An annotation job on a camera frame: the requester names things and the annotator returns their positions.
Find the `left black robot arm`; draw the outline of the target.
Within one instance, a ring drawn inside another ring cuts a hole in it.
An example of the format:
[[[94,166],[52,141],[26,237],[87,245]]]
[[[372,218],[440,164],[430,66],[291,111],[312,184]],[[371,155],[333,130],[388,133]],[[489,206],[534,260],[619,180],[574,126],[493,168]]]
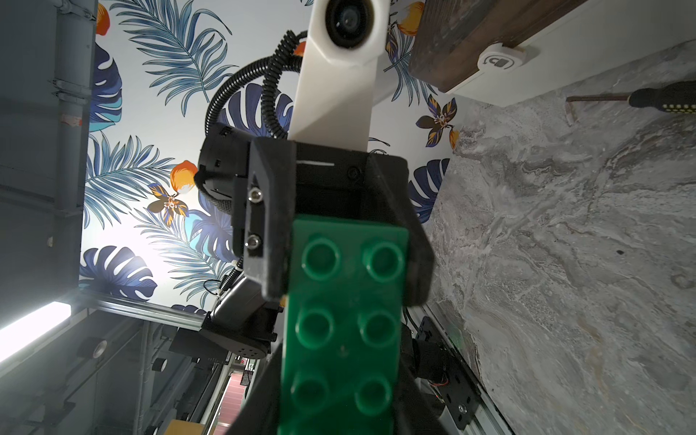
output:
[[[219,88],[206,112],[206,139],[194,178],[202,197],[230,224],[222,240],[239,259],[223,281],[223,300],[207,316],[203,333],[251,358],[266,356],[276,338],[272,323],[287,292],[289,230],[300,214],[406,228],[404,304],[422,305],[431,289],[434,253],[411,204],[406,160],[289,139],[275,97],[283,73],[304,70],[295,51],[305,38],[305,33],[286,33],[272,55],[245,66]],[[233,94],[255,79],[264,82],[262,133],[221,120]]]

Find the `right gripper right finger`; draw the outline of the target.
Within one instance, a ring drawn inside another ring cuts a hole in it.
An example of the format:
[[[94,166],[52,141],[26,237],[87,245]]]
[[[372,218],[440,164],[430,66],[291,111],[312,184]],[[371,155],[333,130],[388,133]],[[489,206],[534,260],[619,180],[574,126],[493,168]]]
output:
[[[423,398],[411,365],[414,362],[413,338],[408,326],[401,326],[399,374],[395,387],[395,433],[446,435],[447,431]]]

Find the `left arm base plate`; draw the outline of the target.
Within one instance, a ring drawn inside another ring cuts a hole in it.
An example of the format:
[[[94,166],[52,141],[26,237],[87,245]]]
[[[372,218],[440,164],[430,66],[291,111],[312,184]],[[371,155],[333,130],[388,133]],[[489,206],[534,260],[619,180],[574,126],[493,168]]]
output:
[[[459,353],[450,347],[435,321],[424,316],[413,339],[415,373],[430,386],[460,434],[471,433],[480,407],[480,391]]]

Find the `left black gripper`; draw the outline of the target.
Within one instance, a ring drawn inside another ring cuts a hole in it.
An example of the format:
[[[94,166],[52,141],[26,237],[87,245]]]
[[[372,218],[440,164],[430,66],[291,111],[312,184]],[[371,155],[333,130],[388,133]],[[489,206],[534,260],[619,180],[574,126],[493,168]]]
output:
[[[405,159],[271,138],[232,141],[232,247],[264,299],[287,291],[295,215],[376,221],[409,233],[403,304],[429,298],[435,255],[409,196]]]

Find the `dark green long lego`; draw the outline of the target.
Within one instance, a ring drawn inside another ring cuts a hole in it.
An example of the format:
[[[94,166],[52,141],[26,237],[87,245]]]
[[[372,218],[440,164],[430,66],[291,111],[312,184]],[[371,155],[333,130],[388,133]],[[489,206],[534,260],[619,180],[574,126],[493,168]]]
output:
[[[278,433],[393,433],[408,245],[393,225],[294,220]]]

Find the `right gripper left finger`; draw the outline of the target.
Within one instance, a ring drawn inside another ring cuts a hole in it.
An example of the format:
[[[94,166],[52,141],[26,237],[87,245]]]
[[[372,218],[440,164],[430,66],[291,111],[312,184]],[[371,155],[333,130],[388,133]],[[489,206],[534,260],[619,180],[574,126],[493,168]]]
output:
[[[284,343],[281,343],[272,353],[268,364],[254,382],[235,422],[228,428],[227,435],[277,434],[282,391],[283,345]]]

